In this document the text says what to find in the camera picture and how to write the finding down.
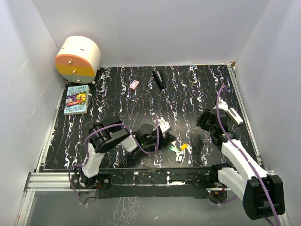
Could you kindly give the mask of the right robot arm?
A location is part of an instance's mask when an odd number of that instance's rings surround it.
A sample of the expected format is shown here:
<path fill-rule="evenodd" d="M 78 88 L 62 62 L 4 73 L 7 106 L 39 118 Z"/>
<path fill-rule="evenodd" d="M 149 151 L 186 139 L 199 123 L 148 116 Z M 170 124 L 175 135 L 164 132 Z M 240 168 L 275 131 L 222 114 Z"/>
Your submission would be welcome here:
<path fill-rule="evenodd" d="M 228 130 L 227 115 L 222 109 L 205 109 L 197 119 L 197 126 L 210 133 L 212 143 L 231 164 L 212 166 L 210 183 L 223 184 L 242 201 L 251 220 L 283 215 L 285 199 L 283 181 L 278 175 L 264 170 L 245 150 L 237 135 Z"/>

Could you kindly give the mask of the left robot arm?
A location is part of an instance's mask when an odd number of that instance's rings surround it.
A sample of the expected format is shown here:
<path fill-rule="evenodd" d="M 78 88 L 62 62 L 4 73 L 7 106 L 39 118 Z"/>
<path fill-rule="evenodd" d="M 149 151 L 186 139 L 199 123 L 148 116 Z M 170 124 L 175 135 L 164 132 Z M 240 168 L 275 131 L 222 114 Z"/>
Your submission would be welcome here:
<path fill-rule="evenodd" d="M 81 183 L 87 188 L 96 185 L 104 155 L 118 145 L 128 153 L 139 148 L 143 153 L 151 154 L 175 141 L 169 122 L 161 117 L 155 123 L 154 126 L 143 124 L 131 132 L 118 116 L 113 116 L 93 125 L 85 140 L 87 154 L 80 167 Z"/>

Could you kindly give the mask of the orange key tag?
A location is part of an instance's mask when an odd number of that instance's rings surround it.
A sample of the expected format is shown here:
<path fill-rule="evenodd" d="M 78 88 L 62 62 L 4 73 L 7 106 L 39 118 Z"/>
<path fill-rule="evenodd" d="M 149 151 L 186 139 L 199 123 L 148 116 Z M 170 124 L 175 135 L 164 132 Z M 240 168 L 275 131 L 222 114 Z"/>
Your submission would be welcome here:
<path fill-rule="evenodd" d="M 189 147 L 189 144 L 183 144 L 180 146 L 180 150 L 184 150 Z"/>

